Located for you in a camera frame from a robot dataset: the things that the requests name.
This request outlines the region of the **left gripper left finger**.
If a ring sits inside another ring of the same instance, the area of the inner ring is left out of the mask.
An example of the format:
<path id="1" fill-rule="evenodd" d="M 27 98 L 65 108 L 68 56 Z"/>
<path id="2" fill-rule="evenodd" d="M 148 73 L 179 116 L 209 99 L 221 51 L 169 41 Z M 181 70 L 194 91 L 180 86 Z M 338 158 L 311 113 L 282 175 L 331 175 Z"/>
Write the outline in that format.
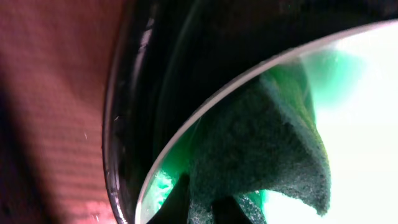
<path id="1" fill-rule="evenodd" d="M 182 174 L 160 210 L 147 224 L 187 224 L 190 206 L 190 178 Z"/>

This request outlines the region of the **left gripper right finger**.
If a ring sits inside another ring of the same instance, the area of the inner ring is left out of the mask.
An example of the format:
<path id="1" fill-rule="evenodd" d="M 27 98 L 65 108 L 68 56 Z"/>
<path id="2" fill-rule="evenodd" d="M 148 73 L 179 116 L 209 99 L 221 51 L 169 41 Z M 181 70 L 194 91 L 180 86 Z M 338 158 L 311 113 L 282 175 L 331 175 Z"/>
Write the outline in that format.
<path id="1" fill-rule="evenodd" d="M 232 196 L 215 200 L 211 208 L 216 224 L 252 224 Z"/>

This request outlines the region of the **green scouring sponge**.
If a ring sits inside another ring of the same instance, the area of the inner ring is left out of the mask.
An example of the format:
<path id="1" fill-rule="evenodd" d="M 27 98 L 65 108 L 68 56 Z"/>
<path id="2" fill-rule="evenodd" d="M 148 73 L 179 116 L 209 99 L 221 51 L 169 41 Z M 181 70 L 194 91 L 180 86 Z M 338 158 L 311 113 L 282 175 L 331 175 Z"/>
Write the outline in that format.
<path id="1" fill-rule="evenodd" d="M 212 204 L 270 190 L 323 216 L 328 156 L 302 66 L 278 65 L 239 87 L 198 121 L 191 144 L 189 223 L 213 223 Z"/>

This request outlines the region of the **mint plate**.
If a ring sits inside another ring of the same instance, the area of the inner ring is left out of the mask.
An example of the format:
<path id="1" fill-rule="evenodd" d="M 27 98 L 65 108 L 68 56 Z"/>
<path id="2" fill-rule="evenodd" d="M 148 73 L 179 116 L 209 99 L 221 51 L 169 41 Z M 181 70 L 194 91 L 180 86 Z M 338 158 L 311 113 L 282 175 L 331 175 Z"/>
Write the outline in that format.
<path id="1" fill-rule="evenodd" d="M 147 223 L 180 176 L 190 177 L 199 119 L 245 83 L 286 64 L 302 66 L 310 83 L 316 127 L 330 166 L 330 207 L 320 216 L 300 200 L 260 190 L 237 200 L 245 215 L 252 223 L 397 222 L 397 21 L 391 19 L 290 49 L 227 83 L 156 157 L 136 202 L 135 223 Z"/>

